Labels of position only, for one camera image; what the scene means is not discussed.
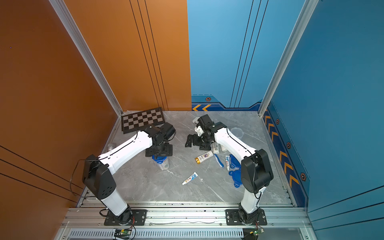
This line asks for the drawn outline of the clear plastic cup front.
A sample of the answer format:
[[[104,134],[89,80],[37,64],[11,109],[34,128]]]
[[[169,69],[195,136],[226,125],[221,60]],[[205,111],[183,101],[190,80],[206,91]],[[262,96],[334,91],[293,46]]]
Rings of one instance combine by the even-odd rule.
[[[153,155],[152,159],[156,162],[161,170],[169,169],[169,160],[167,156],[156,156]]]

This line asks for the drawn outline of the blue toothbrush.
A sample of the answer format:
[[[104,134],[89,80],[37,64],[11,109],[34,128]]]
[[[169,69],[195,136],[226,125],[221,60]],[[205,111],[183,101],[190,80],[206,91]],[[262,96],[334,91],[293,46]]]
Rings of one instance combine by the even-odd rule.
[[[217,155],[217,154],[214,154],[214,157],[215,157],[217,163],[219,164],[219,166],[220,166],[221,168],[224,168],[224,164],[220,161],[218,155]]]

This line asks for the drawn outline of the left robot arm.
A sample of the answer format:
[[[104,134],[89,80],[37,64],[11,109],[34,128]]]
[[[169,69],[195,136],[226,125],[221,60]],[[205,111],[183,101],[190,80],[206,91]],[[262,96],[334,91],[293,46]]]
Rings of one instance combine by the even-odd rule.
[[[169,141],[175,134],[176,129],[170,123],[161,127],[149,125],[116,148],[85,159],[82,181],[108,209],[104,216],[107,220],[121,226],[134,223],[132,209],[118,192],[114,174],[143,151],[146,157],[171,157],[173,146]]]

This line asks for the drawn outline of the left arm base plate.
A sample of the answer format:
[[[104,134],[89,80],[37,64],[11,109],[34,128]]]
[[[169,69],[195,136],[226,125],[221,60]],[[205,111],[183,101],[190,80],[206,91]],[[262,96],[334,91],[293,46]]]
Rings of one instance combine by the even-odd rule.
[[[148,211],[145,209],[125,210],[120,216],[111,211],[105,216],[105,226],[144,226]]]

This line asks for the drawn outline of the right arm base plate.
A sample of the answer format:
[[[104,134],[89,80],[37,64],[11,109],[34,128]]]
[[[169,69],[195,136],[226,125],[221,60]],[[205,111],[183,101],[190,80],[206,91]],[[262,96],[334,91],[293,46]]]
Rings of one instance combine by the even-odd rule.
[[[225,214],[228,226],[266,226],[268,224],[265,212],[261,208],[251,214],[241,209],[227,209]]]

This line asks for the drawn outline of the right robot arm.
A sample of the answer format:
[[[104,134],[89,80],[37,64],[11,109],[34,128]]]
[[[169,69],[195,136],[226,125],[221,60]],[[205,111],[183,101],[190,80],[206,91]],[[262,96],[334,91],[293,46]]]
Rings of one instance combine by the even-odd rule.
[[[224,146],[241,164],[240,177],[245,192],[238,210],[238,223],[266,226],[265,212],[260,208],[264,191],[274,179],[268,153],[256,150],[236,137],[226,125],[214,123],[208,115],[196,117],[193,122],[195,134],[193,144],[203,150],[210,150],[212,143]]]

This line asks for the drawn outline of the white lotion bottle horizontal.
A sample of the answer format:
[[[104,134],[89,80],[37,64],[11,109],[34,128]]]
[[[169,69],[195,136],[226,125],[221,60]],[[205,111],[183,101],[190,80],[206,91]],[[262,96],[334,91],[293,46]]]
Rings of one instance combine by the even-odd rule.
[[[197,164],[201,164],[202,162],[204,162],[205,160],[207,160],[207,159],[209,159],[209,158],[211,158],[213,156],[214,156],[213,152],[212,151],[208,151],[208,152],[206,152],[206,153],[196,157],[195,161],[196,161]]]

